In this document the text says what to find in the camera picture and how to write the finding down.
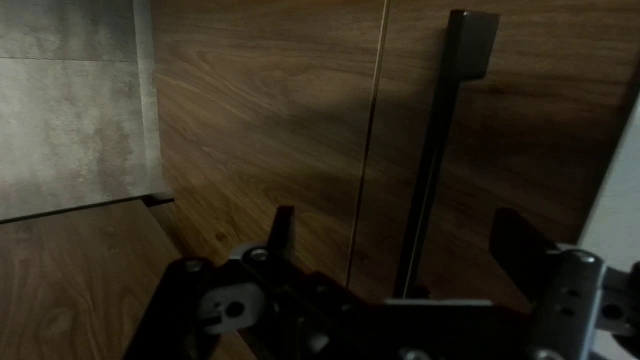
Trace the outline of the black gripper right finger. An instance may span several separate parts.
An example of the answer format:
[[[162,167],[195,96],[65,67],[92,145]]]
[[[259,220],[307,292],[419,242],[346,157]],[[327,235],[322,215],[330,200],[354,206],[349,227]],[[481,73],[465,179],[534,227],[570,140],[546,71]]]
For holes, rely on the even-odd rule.
[[[553,300],[561,251],[517,211],[494,213],[490,254],[530,305],[543,306]]]

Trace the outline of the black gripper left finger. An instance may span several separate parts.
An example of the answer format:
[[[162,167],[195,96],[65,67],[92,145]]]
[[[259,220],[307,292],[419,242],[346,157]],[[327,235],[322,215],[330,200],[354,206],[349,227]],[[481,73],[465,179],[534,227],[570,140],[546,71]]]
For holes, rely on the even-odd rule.
[[[280,206],[273,215],[271,229],[266,241],[270,254],[288,259],[293,244],[293,209]]]

